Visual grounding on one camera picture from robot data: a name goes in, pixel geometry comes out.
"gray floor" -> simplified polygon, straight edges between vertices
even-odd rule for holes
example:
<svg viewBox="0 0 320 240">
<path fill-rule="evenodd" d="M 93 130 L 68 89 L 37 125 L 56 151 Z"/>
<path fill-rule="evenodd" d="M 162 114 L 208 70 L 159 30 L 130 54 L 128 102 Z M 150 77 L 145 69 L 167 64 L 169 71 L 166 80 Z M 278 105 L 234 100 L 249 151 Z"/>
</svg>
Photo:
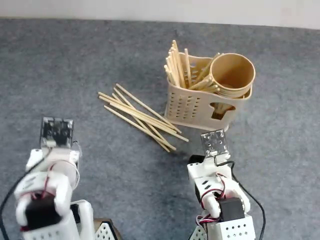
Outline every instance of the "gray floor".
<svg viewBox="0 0 320 240">
<path fill-rule="evenodd" d="M 186 240 L 201 209 L 186 164 L 202 131 L 168 154 L 103 109 L 116 82 L 163 113 L 163 65 L 172 39 L 191 55 L 237 52 L 256 66 L 253 96 L 227 132 L 235 173 L 261 200 L 265 240 L 320 235 L 320 31 L 294 28 L 80 20 L 0 20 L 2 199 L 38 147 L 41 117 L 75 120 L 84 158 L 73 198 L 92 203 L 125 240 Z M 5 210 L 20 237 L 14 199 Z M 256 232 L 262 217 L 252 202 Z"/>
</svg>

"paper cup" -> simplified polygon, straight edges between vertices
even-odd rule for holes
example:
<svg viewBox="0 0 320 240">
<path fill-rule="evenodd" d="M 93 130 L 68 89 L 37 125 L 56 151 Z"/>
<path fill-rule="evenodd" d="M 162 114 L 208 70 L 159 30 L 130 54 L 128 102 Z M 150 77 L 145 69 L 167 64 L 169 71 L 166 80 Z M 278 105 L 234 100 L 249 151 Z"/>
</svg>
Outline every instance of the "paper cup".
<svg viewBox="0 0 320 240">
<path fill-rule="evenodd" d="M 245 56 L 225 53 L 211 63 L 210 75 L 220 87 L 219 95 L 238 98 L 250 90 L 255 80 L 256 70 Z"/>
</svg>

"wooden chopstick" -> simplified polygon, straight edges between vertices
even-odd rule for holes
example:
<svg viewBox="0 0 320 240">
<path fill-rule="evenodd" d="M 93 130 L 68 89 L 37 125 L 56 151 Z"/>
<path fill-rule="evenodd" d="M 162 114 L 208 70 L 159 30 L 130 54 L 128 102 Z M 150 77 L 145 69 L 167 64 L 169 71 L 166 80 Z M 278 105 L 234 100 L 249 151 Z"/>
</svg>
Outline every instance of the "wooden chopstick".
<svg viewBox="0 0 320 240">
<path fill-rule="evenodd" d="M 179 73 L 178 73 L 177 66 L 175 64 L 175 60 L 171 51 L 169 52 L 168 60 L 169 60 L 169 68 L 172 71 L 172 74 L 174 76 L 174 81 L 176 85 L 180 87 L 181 84 L 180 84 Z"/>
<path fill-rule="evenodd" d="M 152 125 L 155 126 L 156 128 L 161 129 L 161 130 L 163 130 L 163 131 L 165 131 L 165 132 L 167 132 L 167 133 L 169 133 L 169 134 L 177 134 L 177 132 L 174 131 L 174 130 L 172 130 L 171 128 L 168 128 L 168 127 L 166 127 L 166 126 L 163 126 L 163 125 L 157 123 L 156 121 L 151 120 L 150 118 L 147 118 L 147 117 L 145 117 L 145 116 L 142 116 L 142 115 L 136 113 L 135 111 L 133 111 L 133 110 L 131 110 L 131 109 L 128 109 L 128 108 L 126 108 L 126 107 L 124 107 L 124 106 L 121 106 L 119 103 L 110 102 L 110 105 L 111 105 L 112 107 L 115 107 L 115 108 L 121 110 L 122 112 L 125 112 L 125 113 L 127 113 L 127 114 L 130 114 L 131 116 L 136 117 L 136 118 L 138 118 L 138 119 L 140 119 L 140 120 L 142 120 L 142 121 L 144 121 L 144 122 L 146 122 L 146 123 L 152 124 Z"/>
<path fill-rule="evenodd" d="M 195 82 L 193 84 L 197 84 L 200 82 L 205 76 L 209 74 L 208 70 L 210 69 L 211 63 L 221 54 L 218 52 L 214 57 L 210 60 L 210 62 L 204 67 L 204 69 L 200 72 L 198 77 L 195 79 Z"/>
<path fill-rule="evenodd" d="M 184 57 L 185 57 L 185 67 L 186 67 L 186 72 L 188 74 L 188 87 L 190 88 L 192 85 L 191 82 L 191 71 L 190 71 L 190 61 L 189 61 L 189 53 L 188 49 L 184 49 Z"/>
<path fill-rule="evenodd" d="M 119 92 L 116 88 L 113 88 L 113 89 L 114 89 L 114 91 L 120 96 L 120 98 L 122 98 L 122 100 L 123 100 L 127 105 L 129 105 L 131 108 L 135 109 L 135 107 L 121 94 L 121 92 Z M 112 96 L 113 96 L 115 99 L 117 99 L 119 102 L 122 102 L 122 101 L 120 100 L 120 98 L 118 98 L 118 96 L 115 95 L 114 93 L 112 93 Z M 138 118 L 135 117 L 135 116 L 134 116 L 133 118 L 137 121 L 137 123 L 140 124 L 141 127 L 143 127 L 145 130 L 148 130 L 148 131 L 151 133 L 151 131 L 146 127 L 146 125 L 144 125 L 144 123 L 143 123 L 142 121 L 140 121 L 140 119 L 138 119 Z M 149 127 L 151 130 L 154 131 L 154 133 L 155 133 L 159 138 L 161 138 L 161 139 L 164 140 L 164 141 L 167 141 L 167 140 L 165 140 L 165 138 L 154 128 L 154 126 L 152 126 L 152 125 L 149 124 L 149 123 L 147 123 L 147 125 L 148 125 L 148 127 Z M 170 152 L 170 150 L 169 150 L 163 143 L 159 142 L 159 141 L 158 141 L 157 139 L 155 139 L 155 138 L 154 138 L 154 140 L 155 140 L 164 150 L 166 150 L 168 153 Z"/>
<path fill-rule="evenodd" d="M 123 111 L 123 112 L 125 112 L 125 113 L 127 113 L 127 114 L 130 114 L 133 117 L 136 117 L 136 118 L 138 118 L 138 119 L 140 119 L 140 120 L 142 120 L 142 121 L 144 121 L 146 123 L 149 123 L 149 124 L 153 125 L 154 127 L 158 128 L 158 129 L 161 129 L 162 131 L 165 131 L 166 133 L 171 134 L 172 136 L 177 137 L 178 139 L 181 139 L 181 140 L 183 140 L 185 142 L 189 142 L 189 140 L 187 138 L 177 134 L 172 129 L 170 129 L 168 127 L 165 127 L 163 125 L 160 125 L 160 124 L 156 123 L 155 121 L 152 121 L 152 120 L 150 120 L 150 119 L 148 119 L 148 118 L 146 118 L 144 116 L 141 116 L 141 115 L 137 114 L 136 112 L 131 111 L 128 108 L 125 108 L 125 107 L 121 106 L 120 104 L 118 104 L 116 102 L 111 102 L 110 105 L 115 107 L 115 108 L 117 108 L 117 109 L 119 109 L 119 110 L 121 110 L 121 111 Z"/>
<path fill-rule="evenodd" d="M 144 104 L 142 101 L 140 101 L 138 98 L 136 98 L 135 96 L 133 96 L 130 92 L 128 92 L 126 89 L 124 89 L 120 84 L 116 84 L 116 86 L 123 91 L 125 94 L 127 94 L 130 98 L 132 98 L 133 100 L 135 100 L 138 104 L 140 104 L 141 106 L 143 106 L 144 108 L 146 108 L 149 112 L 153 113 L 155 116 L 157 116 L 158 118 L 160 118 L 162 121 L 164 121 L 166 124 L 170 125 L 173 129 L 175 129 L 178 133 L 182 133 L 177 127 L 175 127 L 171 122 L 169 122 L 169 120 L 167 120 L 166 118 L 164 118 L 163 116 L 161 116 L 159 113 L 157 113 L 156 111 L 154 111 L 151 107 L 147 106 L 146 104 Z"/>
<path fill-rule="evenodd" d="M 172 71 L 169 70 L 168 65 L 164 65 L 164 69 L 165 69 L 165 72 L 166 72 L 166 74 L 168 76 L 168 79 L 169 79 L 170 83 L 172 83 L 173 85 L 177 86 L 176 81 L 174 80 Z"/>
<path fill-rule="evenodd" d="M 171 50 L 172 56 L 173 56 L 173 64 L 177 67 L 180 86 L 185 89 L 186 88 L 186 82 L 185 82 L 184 72 L 183 72 L 183 69 L 182 69 L 182 66 L 181 66 L 181 59 L 179 57 L 179 53 L 177 52 L 177 49 L 175 49 L 174 47 L 171 47 L 170 50 Z"/>
<path fill-rule="evenodd" d="M 123 102 L 118 101 L 118 100 L 116 100 L 116 99 L 114 99 L 114 98 L 112 98 L 112 97 L 110 97 L 110 96 L 108 96 L 108 95 L 106 95 L 106 94 L 103 94 L 103 96 L 100 95 L 100 96 L 99 96 L 99 99 L 101 99 L 101 100 L 103 100 L 103 101 L 105 101 L 105 102 L 107 102 L 107 103 L 109 103 L 109 104 L 112 103 L 112 102 L 113 102 L 113 103 L 116 103 L 116 104 L 119 104 L 119 105 L 121 105 L 122 107 L 127 108 L 127 109 L 129 109 L 129 110 L 131 110 L 131 111 L 134 111 L 134 112 L 136 112 L 137 114 L 142 115 L 142 116 L 150 119 L 151 121 L 154 121 L 154 122 L 156 122 L 156 123 L 158 123 L 158 124 L 160 124 L 160 125 L 163 125 L 164 127 L 167 127 L 167 128 L 169 128 L 169 129 L 171 129 L 173 132 L 177 133 L 175 130 L 172 129 L 172 127 L 171 127 L 170 125 L 166 124 L 165 122 L 160 121 L 160 120 L 158 120 L 158 119 L 156 119 L 156 118 L 154 118 L 154 117 L 152 117 L 152 116 L 149 116 L 148 114 L 145 114 L 144 112 L 139 111 L 139 110 L 137 110 L 137 109 L 135 109 L 135 108 L 133 109 L 133 108 L 131 108 L 130 106 L 124 104 Z"/>
<path fill-rule="evenodd" d="M 145 130 L 143 127 L 139 126 L 138 124 L 136 124 L 135 122 L 131 121 L 130 119 L 126 118 L 125 116 L 121 115 L 120 113 L 118 113 L 117 111 L 111 109 L 110 107 L 104 105 L 104 108 L 109 110 L 110 112 L 112 112 L 113 114 L 117 115 L 119 118 L 125 120 L 127 123 L 135 126 L 137 129 L 141 130 L 142 132 L 144 132 L 145 134 L 149 135 L 150 137 L 157 139 L 160 143 L 166 145 L 167 147 L 171 148 L 172 150 L 177 150 L 174 146 L 172 146 L 170 143 L 168 143 L 167 141 L 162 140 L 161 138 L 157 137 L 156 135 L 152 134 L 150 131 Z"/>
<path fill-rule="evenodd" d="M 208 92 L 208 93 L 216 93 L 216 92 L 220 91 L 220 88 L 218 85 L 212 85 L 212 86 L 209 86 L 207 88 L 202 89 L 201 91 Z"/>
<path fill-rule="evenodd" d="M 195 85 L 192 85 L 189 87 L 190 90 L 199 90 L 207 86 L 208 83 L 210 83 L 211 80 L 209 78 L 205 78 L 201 80 L 200 82 L 196 83 Z"/>
</svg>

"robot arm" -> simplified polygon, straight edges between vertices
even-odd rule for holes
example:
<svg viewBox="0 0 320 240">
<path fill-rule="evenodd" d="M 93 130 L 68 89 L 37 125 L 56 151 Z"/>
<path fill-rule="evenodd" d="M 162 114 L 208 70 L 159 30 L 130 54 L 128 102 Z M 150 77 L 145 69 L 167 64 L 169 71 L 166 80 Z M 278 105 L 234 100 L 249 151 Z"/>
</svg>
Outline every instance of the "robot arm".
<svg viewBox="0 0 320 240">
<path fill-rule="evenodd" d="M 16 219 L 25 240 L 96 239 L 91 204 L 71 202 L 80 177 L 80 152 L 71 150 L 72 133 L 70 119 L 43 119 L 41 149 L 31 151 L 26 170 L 45 159 L 14 191 Z"/>
<path fill-rule="evenodd" d="M 193 155 L 187 165 L 192 188 L 203 208 L 190 240 L 254 240 L 251 205 L 238 182 L 232 179 L 230 153 L 223 130 L 201 135 L 205 156 Z"/>
</svg>

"black wire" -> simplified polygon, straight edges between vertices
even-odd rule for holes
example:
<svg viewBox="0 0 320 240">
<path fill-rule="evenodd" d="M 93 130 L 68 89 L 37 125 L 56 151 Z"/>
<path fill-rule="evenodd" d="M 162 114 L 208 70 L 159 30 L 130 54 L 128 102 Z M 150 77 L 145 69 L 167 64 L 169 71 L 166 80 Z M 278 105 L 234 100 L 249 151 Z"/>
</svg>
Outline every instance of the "black wire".
<svg viewBox="0 0 320 240">
<path fill-rule="evenodd" d="M 233 179 L 239 184 L 239 186 L 243 189 L 243 191 L 246 192 L 246 194 L 248 194 L 255 202 L 256 204 L 258 204 L 258 206 L 260 207 L 261 209 L 261 212 L 262 212 L 262 218 L 263 218 L 263 224 L 262 224 L 262 228 L 261 228 L 261 232 L 260 232 L 260 237 L 259 237 L 259 240 L 262 240 L 263 237 L 264 237 L 264 234 L 265 234 L 265 228 L 266 228 L 266 213 L 265 213 L 265 209 L 264 207 L 262 206 L 262 204 L 241 184 L 241 182 L 239 182 L 239 180 L 236 178 L 235 174 L 234 174 L 234 167 L 235 167 L 235 161 L 225 161 L 223 163 L 220 163 L 218 165 L 216 165 L 217 167 L 221 167 L 221 166 L 224 166 L 224 165 L 227 165 L 227 164 L 231 164 L 231 174 L 232 174 L 232 177 Z"/>
<path fill-rule="evenodd" d="M 6 227 L 5 227 L 5 224 L 4 224 L 4 220 L 3 220 L 3 216 L 2 216 L 9 197 L 14 193 L 16 187 L 17 187 L 18 184 L 21 182 L 21 180 L 22 180 L 26 175 L 28 175 L 29 173 L 31 173 L 32 170 L 34 170 L 36 167 L 38 167 L 38 166 L 49 156 L 49 154 L 51 153 L 51 151 L 52 151 L 52 148 L 49 149 L 49 152 L 48 152 L 36 165 L 34 165 L 34 166 L 31 167 L 28 171 L 26 171 L 26 172 L 12 185 L 12 187 L 10 188 L 10 190 L 8 191 L 8 193 L 6 194 L 4 200 L 2 201 L 1 206 L 0 206 L 0 229 L 1 229 L 1 232 L 2 232 L 2 235 L 3 235 L 4 240 L 10 240 L 9 237 L 8 237 L 8 234 L 7 234 L 7 231 L 6 231 Z"/>
</svg>

